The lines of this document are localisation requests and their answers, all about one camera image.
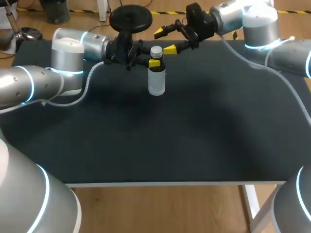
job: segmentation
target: metal stand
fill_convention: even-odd
[[[97,0],[99,20],[101,22],[107,21],[107,10],[110,8],[108,0]]]
[[[21,28],[19,29],[15,18],[10,10],[9,5],[4,7],[6,15],[12,27],[12,31],[1,38],[2,52],[8,54],[17,53],[21,43],[25,40],[42,40],[43,36],[40,31],[34,28]]]
[[[250,233],[261,233],[272,221],[272,203],[279,185],[260,208],[254,185],[243,185],[243,193],[249,216]]]

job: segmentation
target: white bottle cap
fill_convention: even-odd
[[[160,58],[163,56],[163,49],[160,46],[153,46],[150,50],[150,55],[153,58]]]

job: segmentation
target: yellow and black tape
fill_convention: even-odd
[[[42,9],[25,9],[25,8],[17,8],[17,11],[43,11]],[[81,12],[81,13],[98,13],[98,11],[90,11],[90,10],[69,10],[70,12]],[[285,14],[311,14],[310,11],[277,11],[278,13]],[[151,11],[152,15],[185,15],[185,11]]]

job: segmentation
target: white cable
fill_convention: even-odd
[[[266,67],[266,66],[260,65],[260,64],[258,64],[258,63],[255,63],[255,62],[252,62],[252,61],[246,59],[245,57],[241,56],[238,52],[236,52],[236,51],[228,44],[228,42],[225,40],[225,38],[224,38],[223,36],[221,36],[221,39],[222,39],[222,41],[224,42],[224,44],[229,48],[229,50],[230,50],[231,52],[233,52],[233,54],[236,55],[238,58],[240,58],[242,61],[245,61],[245,62],[247,62],[247,63],[250,64],[250,65],[257,66],[257,67],[259,67],[259,68],[265,69],[265,70],[267,70],[267,71],[269,71],[269,72],[271,72],[271,73],[273,73],[273,74],[276,74],[279,78],[281,78],[281,79],[284,81],[284,83],[289,87],[290,91],[292,92],[292,94],[293,94],[294,97],[296,98],[296,100],[297,100],[297,102],[298,102],[298,104],[299,104],[299,106],[300,106],[300,108],[301,108],[301,110],[302,110],[302,112],[303,112],[305,118],[307,119],[309,125],[311,126],[311,118],[310,118],[310,116],[309,116],[309,113],[308,113],[308,111],[307,111],[305,105],[303,104],[301,98],[300,98],[299,95],[297,94],[295,88],[291,85],[291,83],[290,83],[281,73],[277,72],[275,69],[272,69],[272,68],[270,68],[270,67]]]
[[[46,104],[49,104],[49,105],[56,106],[56,107],[69,107],[69,106],[72,106],[72,105],[75,105],[75,104],[79,103],[81,100],[84,99],[84,97],[85,97],[86,94],[87,94],[89,82],[90,82],[90,79],[91,79],[91,77],[92,77],[92,74],[93,74],[94,70],[95,70],[97,67],[99,67],[99,66],[101,66],[101,65],[103,65],[103,64],[104,64],[104,62],[99,62],[99,63],[97,63],[96,65],[94,65],[94,66],[92,67],[91,71],[90,71],[89,74],[88,74],[87,80],[86,80],[86,87],[85,87],[85,89],[84,89],[84,92],[83,92],[82,96],[81,96],[79,99],[77,99],[76,101],[74,101],[74,102],[72,102],[72,103],[54,103],[54,102],[51,102],[51,101],[49,101],[49,100],[46,100],[46,101],[42,101],[42,105],[45,106]]]
[[[283,41],[281,41],[277,46],[271,48],[271,49],[269,50],[269,52],[267,53],[267,55],[266,55],[266,59],[264,59],[264,65],[265,65],[266,67],[268,66],[268,60],[269,60],[270,54],[272,53],[272,51],[273,51],[276,47],[279,47],[281,44],[284,44],[285,42],[291,41],[291,40],[295,40],[295,37],[294,37],[294,36],[291,36],[291,37],[288,38],[287,40],[283,40]]]
[[[19,108],[21,108],[21,107],[25,107],[25,106],[30,105],[30,104],[33,104],[33,103],[37,103],[37,102],[41,102],[41,104],[44,105],[44,106],[45,106],[46,104],[50,104],[50,105],[52,105],[52,106],[57,106],[57,107],[68,107],[68,106],[72,106],[72,105],[74,105],[74,104],[77,104],[77,103],[79,103],[81,100],[83,100],[84,97],[86,96],[86,93],[87,93],[87,90],[88,90],[88,86],[89,86],[89,82],[90,82],[90,79],[91,79],[91,77],[92,77],[92,74],[93,74],[94,70],[95,70],[97,67],[99,67],[99,66],[101,66],[101,65],[103,65],[103,64],[104,64],[104,62],[99,62],[99,63],[97,63],[96,65],[94,65],[94,66],[92,67],[91,71],[90,71],[89,74],[88,74],[88,77],[87,77],[87,80],[86,80],[86,87],[85,87],[85,89],[84,89],[84,92],[83,92],[82,96],[81,96],[79,99],[77,99],[76,101],[72,102],[72,103],[65,103],[65,104],[54,103],[54,102],[51,102],[51,101],[50,101],[51,99],[54,98],[54,97],[52,97],[50,100],[34,100],[34,101],[26,102],[26,103],[21,103],[21,104],[18,104],[18,105],[16,105],[16,106],[13,106],[13,107],[10,107],[10,108],[2,109],[2,110],[0,110],[0,115],[1,115],[1,114],[4,114],[4,113],[11,112],[11,111],[14,111],[14,110],[19,109]]]

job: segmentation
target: black round base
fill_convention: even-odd
[[[109,22],[117,32],[139,33],[151,26],[152,14],[143,6],[124,5],[112,11]]]

